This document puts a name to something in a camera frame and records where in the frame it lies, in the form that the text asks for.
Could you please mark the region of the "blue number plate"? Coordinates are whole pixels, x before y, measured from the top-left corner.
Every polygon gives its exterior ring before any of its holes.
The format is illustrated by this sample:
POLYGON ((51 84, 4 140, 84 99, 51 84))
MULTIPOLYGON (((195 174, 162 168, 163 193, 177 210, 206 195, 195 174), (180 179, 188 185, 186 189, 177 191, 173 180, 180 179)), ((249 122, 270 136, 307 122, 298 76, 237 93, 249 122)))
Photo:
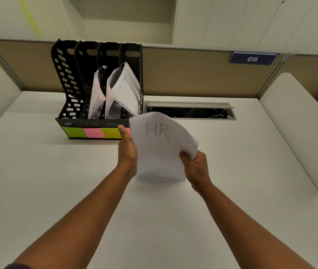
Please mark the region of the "blue number plate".
POLYGON ((229 60, 230 64, 253 64, 269 66, 278 54, 256 52, 233 52, 229 60))

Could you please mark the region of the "person's right hand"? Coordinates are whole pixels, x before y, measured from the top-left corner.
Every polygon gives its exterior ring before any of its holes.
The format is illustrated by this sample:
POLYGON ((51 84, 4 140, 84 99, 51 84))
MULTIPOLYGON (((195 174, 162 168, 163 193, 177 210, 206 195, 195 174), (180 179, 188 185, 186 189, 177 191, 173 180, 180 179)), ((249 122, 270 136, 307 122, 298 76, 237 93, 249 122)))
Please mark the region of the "person's right hand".
POLYGON ((193 162, 183 163, 183 166, 187 180, 199 195, 202 195, 207 188, 213 186, 205 153, 197 150, 193 162))

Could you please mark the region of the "white paper sheet stack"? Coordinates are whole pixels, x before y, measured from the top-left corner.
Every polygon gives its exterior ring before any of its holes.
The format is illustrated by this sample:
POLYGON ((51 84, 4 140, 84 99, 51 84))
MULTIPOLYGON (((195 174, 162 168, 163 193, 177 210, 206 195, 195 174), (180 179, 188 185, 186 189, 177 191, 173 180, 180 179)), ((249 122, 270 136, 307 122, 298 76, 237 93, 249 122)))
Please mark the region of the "white paper sheet stack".
POLYGON ((131 138, 138 152, 136 179, 148 183, 185 181, 179 153, 193 160, 199 143, 177 121, 159 112, 129 119, 131 138))

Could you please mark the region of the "person's left forearm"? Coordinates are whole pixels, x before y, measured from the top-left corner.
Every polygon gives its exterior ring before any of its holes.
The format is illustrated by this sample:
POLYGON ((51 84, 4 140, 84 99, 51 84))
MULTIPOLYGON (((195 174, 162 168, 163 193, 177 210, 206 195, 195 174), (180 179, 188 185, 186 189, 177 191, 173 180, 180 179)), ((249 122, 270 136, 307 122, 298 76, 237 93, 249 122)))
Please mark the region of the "person's left forearm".
POLYGON ((137 167, 119 163, 4 269, 86 269, 137 167))

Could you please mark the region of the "beige desk partition panel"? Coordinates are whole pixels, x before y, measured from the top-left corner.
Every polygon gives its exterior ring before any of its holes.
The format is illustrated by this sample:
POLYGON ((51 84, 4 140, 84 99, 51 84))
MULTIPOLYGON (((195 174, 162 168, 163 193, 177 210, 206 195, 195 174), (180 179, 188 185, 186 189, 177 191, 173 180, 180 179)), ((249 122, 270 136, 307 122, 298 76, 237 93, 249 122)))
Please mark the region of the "beige desk partition panel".
MULTIPOLYGON (((0 67, 19 89, 61 92, 54 42, 0 40, 0 67)), ((271 65, 231 64, 232 52, 143 47, 145 95, 255 98, 290 73, 318 101, 318 55, 280 54, 271 65)))

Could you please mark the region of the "green sticky note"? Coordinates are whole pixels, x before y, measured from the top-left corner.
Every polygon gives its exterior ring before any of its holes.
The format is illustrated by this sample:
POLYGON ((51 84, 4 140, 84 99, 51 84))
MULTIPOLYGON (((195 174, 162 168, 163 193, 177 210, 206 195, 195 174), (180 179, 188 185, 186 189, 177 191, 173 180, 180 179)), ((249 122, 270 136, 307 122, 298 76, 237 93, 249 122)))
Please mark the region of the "green sticky note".
POLYGON ((62 126, 62 129, 67 134, 68 138, 74 138, 74 139, 87 138, 82 128, 62 126))

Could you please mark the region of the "white papers with pink print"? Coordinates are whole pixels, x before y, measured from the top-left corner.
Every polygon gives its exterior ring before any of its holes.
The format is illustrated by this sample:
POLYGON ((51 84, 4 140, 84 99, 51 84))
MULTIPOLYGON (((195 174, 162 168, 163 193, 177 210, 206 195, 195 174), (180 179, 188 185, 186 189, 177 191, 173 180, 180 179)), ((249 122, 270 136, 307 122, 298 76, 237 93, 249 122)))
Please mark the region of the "white papers with pink print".
POLYGON ((90 104, 89 104, 88 119, 99 119, 104 107, 104 102, 106 101, 106 96, 101 90, 98 75, 99 75, 99 70, 97 70, 94 73, 90 104))

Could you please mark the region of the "yellow-green tape strip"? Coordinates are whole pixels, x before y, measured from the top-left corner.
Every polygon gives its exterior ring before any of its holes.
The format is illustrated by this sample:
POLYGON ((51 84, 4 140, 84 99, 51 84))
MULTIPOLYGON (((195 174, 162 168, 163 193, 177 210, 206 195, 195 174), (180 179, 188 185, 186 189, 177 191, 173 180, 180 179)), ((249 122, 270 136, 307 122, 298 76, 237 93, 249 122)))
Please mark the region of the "yellow-green tape strip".
POLYGON ((19 6, 20 6, 22 12, 24 13, 25 18, 27 19, 29 26, 31 27, 32 31, 34 32, 34 34, 38 37, 42 37, 40 29, 38 28, 36 21, 34 20, 33 14, 31 12, 31 10, 29 9, 25 0, 17 0, 17 1, 19 3, 19 6))

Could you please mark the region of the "white papers with green writing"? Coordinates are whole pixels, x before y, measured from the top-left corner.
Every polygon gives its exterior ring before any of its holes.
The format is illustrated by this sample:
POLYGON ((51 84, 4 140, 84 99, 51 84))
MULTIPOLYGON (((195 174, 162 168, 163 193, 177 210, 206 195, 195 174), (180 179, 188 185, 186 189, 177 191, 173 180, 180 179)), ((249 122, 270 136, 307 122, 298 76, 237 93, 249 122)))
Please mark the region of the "white papers with green writing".
POLYGON ((115 69, 107 80, 105 119, 120 118, 121 110, 118 107, 110 110, 114 103, 132 116, 140 113, 140 85, 128 62, 124 62, 123 69, 115 69))

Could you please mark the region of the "person's right forearm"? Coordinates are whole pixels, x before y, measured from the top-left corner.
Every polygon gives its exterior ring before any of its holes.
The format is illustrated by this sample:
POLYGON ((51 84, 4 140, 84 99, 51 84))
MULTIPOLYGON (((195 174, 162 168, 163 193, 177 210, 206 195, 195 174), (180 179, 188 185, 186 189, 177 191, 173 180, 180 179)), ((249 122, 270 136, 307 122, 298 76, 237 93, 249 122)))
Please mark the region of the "person's right forearm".
POLYGON ((215 185, 192 188, 204 200, 240 269, 316 269, 215 185))

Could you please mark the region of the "white wall cabinets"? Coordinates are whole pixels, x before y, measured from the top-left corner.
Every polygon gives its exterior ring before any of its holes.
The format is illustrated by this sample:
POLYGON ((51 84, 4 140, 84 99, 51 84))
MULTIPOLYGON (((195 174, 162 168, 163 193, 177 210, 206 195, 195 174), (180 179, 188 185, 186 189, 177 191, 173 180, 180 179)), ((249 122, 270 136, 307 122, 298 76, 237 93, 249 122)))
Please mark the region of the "white wall cabinets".
POLYGON ((318 0, 177 0, 172 42, 318 54, 318 0))

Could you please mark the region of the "black perforated file organizer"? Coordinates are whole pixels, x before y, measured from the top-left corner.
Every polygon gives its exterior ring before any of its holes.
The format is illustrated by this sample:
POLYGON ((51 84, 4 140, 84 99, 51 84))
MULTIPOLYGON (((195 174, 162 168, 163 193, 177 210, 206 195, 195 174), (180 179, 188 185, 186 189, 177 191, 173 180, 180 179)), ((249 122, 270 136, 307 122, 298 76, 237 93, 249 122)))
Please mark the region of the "black perforated file organizer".
POLYGON ((58 39, 51 49, 51 58, 63 87, 66 102, 56 118, 58 124, 78 128, 129 128, 129 113, 121 108, 119 119, 105 119, 105 105, 99 119, 88 119, 94 73, 104 95, 107 80, 117 68, 128 62, 140 84, 140 113, 143 112, 142 45, 58 39))

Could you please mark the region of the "person's left hand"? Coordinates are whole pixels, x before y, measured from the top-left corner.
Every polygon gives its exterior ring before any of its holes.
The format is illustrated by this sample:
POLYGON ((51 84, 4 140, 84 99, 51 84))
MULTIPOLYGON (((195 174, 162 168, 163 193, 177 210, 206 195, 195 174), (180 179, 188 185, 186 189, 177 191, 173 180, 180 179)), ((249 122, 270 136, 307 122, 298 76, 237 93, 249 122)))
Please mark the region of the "person's left hand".
POLYGON ((118 145, 117 166, 125 172, 125 176, 132 179, 137 174, 138 152, 134 142, 123 142, 118 145))

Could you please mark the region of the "yellow-green sticky note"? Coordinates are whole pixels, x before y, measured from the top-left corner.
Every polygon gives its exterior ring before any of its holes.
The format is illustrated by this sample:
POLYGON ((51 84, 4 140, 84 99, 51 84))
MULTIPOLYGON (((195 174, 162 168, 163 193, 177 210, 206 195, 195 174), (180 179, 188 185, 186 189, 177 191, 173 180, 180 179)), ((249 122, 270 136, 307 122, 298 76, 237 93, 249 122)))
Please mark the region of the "yellow-green sticky note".
POLYGON ((101 131, 106 139, 121 139, 118 128, 101 128, 101 131))

